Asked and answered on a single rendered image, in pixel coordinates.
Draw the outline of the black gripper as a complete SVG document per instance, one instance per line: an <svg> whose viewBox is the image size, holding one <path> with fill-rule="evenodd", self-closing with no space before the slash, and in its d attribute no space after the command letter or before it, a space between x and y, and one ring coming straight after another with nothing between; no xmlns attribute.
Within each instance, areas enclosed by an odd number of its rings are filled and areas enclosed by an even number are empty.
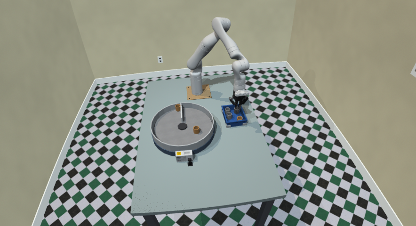
<svg viewBox="0 0 416 226"><path fill-rule="evenodd" d="M235 102L233 102L233 99ZM230 102L235 105L236 110L238 109L238 101L239 101L239 110L241 109L241 105L245 104L245 102L248 100L248 96L235 96L235 91L233 91L233 96L229 98Z"/></svg>

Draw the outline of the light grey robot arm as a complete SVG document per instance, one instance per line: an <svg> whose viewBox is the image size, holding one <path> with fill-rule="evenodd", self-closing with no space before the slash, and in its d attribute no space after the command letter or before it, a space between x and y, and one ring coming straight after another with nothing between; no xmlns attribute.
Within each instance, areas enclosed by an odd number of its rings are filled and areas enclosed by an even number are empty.
<svg viewBox="0 0 416 226"><path fill-rule="evenodd" d="M242 55L235 41L226 33L231 26L231 21L228 18L215 17L212 20L212 28L214 32L206 36L194 54L188 59L187 67L190 71L191 88L193 95L201 95L202 90L202 58L204 58L215 46L215 44L221 40L227 49L227 52L231 59L236 59L232 64L232 70L234 74L234 86L235 96L249 95L249 91L245 90L246 76L243 71L249 69L248 60Z"/></svg>

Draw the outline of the grey round turntable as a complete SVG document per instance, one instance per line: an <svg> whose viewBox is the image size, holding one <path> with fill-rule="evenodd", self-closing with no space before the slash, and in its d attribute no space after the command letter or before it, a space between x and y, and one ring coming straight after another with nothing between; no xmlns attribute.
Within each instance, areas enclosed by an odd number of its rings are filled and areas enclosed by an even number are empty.
<svg viewBox="0 0 416 226"><path fill-rule="evenodd" d="M175 105L180 104L177 112ZM165 154L175 156L177 162L189 161L193 166L192 155L206 149L214 138L215 127L211 112L205 107L181 102L162 108L151 121L154 144ZM199 134L193 127L199 126Z"/></svg>

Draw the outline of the blue crate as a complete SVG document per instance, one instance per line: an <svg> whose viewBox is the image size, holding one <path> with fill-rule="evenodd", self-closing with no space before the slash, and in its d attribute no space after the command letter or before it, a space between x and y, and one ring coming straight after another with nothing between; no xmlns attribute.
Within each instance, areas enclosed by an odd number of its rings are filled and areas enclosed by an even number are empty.
<svg viewBox="0 0 416 226"><path fill-rule="evenodd" d="M246 118L246 115L245 115L242 107L241 107L240 112L238 114L234 113L235 105L222 105L221 107L222 107L221 111L222 111L222 114L224 116L224 120L225 120L225 123L226 123L226 128L247 125L248 120ZM227 107L230 108L230 112L232 113L232 119L230 119L230 120L228 120L226 118L227 115L225 114L225 108L227 108ZM237 121L238 116L241 116L242 120Z"/></svg>

